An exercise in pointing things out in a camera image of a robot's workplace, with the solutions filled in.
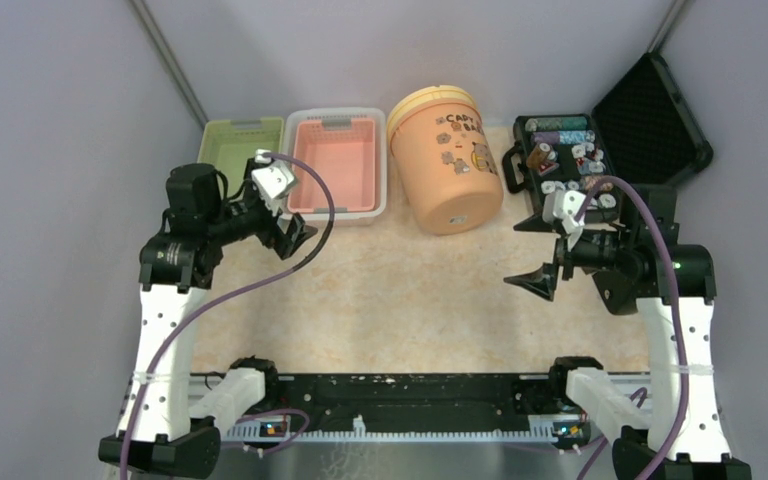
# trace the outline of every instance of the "gray wall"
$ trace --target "gray wall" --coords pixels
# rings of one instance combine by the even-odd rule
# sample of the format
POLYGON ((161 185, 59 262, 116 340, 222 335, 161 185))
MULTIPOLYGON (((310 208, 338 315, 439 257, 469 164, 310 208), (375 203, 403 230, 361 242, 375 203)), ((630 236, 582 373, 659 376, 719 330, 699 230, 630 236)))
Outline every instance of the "gray wall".
POLYGON ((94 478, 200 132, 124 1, 0 1, 0 479, 94 478))
POLYGON ((724 427, 768 478, 768 2, 696 2, 665 56, 714 146, 679 197, 685 242, 706 245, 719 296, 712 348, 724 427))
POLYGON ((388 112, 449 83, 487 123, 592 107, 643 53, 664 0, 151 0, 211 118, 388 112))

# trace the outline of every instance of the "bucket lid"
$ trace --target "bucket lid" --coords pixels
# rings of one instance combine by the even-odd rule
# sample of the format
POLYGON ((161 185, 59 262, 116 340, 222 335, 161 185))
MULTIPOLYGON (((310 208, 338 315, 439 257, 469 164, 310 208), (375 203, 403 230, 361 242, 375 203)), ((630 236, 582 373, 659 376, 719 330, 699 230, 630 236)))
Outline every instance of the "bucket lid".
POLYGON ((466 92, 466 90, 455 87, 453 85, 437 85, 435 87, 426 87, 421 90, 417 90, 393 107, 390 111, 390 115, 387 118, 387 139, 389 140, 393 135, 393 130, 396 129, 396 125, 399 121, 407 115, 408 112, 415 107, 422 105, 423 103, 430 102, 431 100, 437 100, 441 98, 451 98, 454 100, 460 100, 466 102, 472 108, 477 110, 475 106, 475 100, 472 96, 466 92))

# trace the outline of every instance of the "cartoon bear print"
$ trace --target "cartoon bear print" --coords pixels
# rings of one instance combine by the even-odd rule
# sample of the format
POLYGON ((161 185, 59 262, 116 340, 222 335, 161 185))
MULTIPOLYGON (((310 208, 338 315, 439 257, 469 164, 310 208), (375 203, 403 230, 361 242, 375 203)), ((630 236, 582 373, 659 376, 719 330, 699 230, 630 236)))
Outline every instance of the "cartoon bear print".
POLYGON ((490 147, 483 143, 472 142, 472 164, 479 172, 489 171, 494 175, 498 175, 496 171, 496 162, 493 161, 493 155, 490 153, 490 147))
POLYGON ((456 175, 469 172, 469 166, 467 166, 466 162, 462 158, 455 160, 452 152, 443 152, 441 157, 444 165, 454 165, 456 175))

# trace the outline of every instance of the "floor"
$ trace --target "floor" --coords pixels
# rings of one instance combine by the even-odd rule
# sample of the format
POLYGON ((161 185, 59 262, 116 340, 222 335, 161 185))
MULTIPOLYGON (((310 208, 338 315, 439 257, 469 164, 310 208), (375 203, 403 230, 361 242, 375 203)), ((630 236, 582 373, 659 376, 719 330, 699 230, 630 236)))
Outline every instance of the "floor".
MULTIPOLYGON (((498 163, 510 129, 486 134, 498 163)), ((548 261, 556 238, 512 230, 531 215, 522 194, 506 192, 502 211, 475 230, 435 237, 414 222, 390 167, 387 209, 374 224, 335 229, 305 269, 199 319, 193 371, 250 355, 296 373, 539 372, 562 355, 648 370, 640 317, 611 316, 581 271, 553 303, 502 283, 548 261)), ((287 262, 253 239, 226 247, 211 294, 284 270, 314 243, 287 262)))

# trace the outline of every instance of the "pink tray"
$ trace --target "pink tray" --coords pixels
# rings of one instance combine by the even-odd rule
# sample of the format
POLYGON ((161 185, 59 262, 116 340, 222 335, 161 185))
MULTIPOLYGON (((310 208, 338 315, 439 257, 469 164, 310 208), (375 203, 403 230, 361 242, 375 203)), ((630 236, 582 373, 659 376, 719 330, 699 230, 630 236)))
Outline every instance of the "pink tray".
MULTIPOLYGON (((369 212, 378 207, 374 119, 300 122, 293 155, 325 180, 338 212, 369 212)), ((290 212, 327 212, 328 202, 319 185, 300 170, 296 176, 300 182, 290 194, 290 212)))

